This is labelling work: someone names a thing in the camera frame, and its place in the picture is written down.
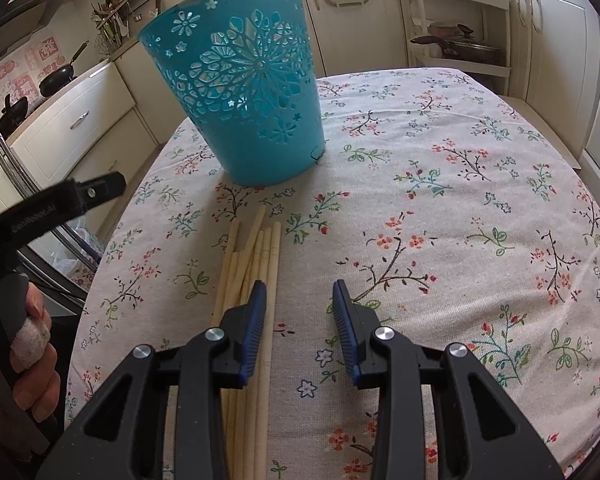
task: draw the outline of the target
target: frying pan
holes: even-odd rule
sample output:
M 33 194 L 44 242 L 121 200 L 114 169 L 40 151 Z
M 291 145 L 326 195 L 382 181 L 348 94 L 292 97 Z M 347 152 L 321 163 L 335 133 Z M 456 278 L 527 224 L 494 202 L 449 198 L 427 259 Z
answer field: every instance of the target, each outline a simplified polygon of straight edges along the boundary
M 475 41 L 471 37 L 473 31 L 465 25 L 459 24 L 458 28 L 462 31 L 464 37 L 443 39 L 437 36 L 420 36 L 419 38 L 413 38 L 411 43 L 437 43 L 442 49 L 442 57 L 447 59 L 461 59 L 474 63 L 502 65 L 502 51 L 499 48 Z
M 2 117 L 0 118 L 0 133 L 5 139 L 24 121 L 28 109 L 29 102 L 26 97 L 18 99 L 12 105 L 11 95 L 5 95 L 4 108 L 2 109 Z
M 74 61 L 78 59 L 78 56 L 82 54 L 82 51 L 87 48 L 88 44 L 89 40 L 85 41 L 68 64 L 57 68 L 40 82 L 40 93 L 43 97 L 51 97 L 59 89 L 72 81 L 74 78 Z

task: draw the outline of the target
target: metal screw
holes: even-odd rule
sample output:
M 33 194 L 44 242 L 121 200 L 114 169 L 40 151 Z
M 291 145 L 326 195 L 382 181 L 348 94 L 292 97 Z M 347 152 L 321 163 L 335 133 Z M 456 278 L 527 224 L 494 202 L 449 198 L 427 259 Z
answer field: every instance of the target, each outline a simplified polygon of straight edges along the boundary
M 151 355 L 151 347 L 149 345 L 138 345 L 134 348 L 133 354 L 136 359 L 144 359 Z
M 224 330 L 218 327 L 210 328 L 205 332 L 205 337 L 209 341 L 220 341 L 224 337 Z
M 376 328 L 374 334 L 380 341 L 389 341 L 389 339 L 393 339 L 395 336 L 394 329 L 389 328 L 388 326 L 380 326 Z
M 449 353 L 454 357 L 464 357 L 467 352 L 467 347 L 462 343 L 451 343 L 451 345 L 449 345 Z

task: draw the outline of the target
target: blue plastic basket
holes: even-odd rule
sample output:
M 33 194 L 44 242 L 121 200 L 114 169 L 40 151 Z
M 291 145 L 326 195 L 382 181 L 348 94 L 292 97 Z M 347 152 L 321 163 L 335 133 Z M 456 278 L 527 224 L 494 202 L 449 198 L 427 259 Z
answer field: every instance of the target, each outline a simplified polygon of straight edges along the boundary
M 278 184 L 322 155 L 302 0 L 185 0 L 138 37 L 234 182 Z

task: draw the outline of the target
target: wok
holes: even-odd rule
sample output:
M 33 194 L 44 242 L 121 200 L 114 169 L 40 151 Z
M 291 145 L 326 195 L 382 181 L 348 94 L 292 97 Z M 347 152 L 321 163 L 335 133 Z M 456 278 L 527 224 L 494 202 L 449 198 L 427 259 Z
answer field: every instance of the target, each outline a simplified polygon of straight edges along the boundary
M 43 97 L 51 97 L 74 79 L 74 61 L 78 59 L 88 44 L 89 40 L 85 41 L 68 64 L 57 68 L 40 82 L 40 93 Z

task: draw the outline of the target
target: floral tablecloth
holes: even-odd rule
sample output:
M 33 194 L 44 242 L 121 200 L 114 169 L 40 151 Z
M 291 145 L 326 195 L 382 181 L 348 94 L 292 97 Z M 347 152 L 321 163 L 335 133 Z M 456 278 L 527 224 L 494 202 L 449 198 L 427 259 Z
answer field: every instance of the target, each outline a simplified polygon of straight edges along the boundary
M 236 186 L 189 120 L 177 129 L 91 286 L 68 422 L 133 346 L 183 345 L 208 327 L 229 222 L 242 220 L 240 246 L 266 204 L 266 221 L 283 224 L 271 480 L 368 478 L 377 397 L 342 365 L 338 278 L 415 343 L 466 342 L 570 472 L 600 435 L 600 209 L 589 191 L 461 72 L 350 74 L 318 88 L 326 152 L 279 186 Z

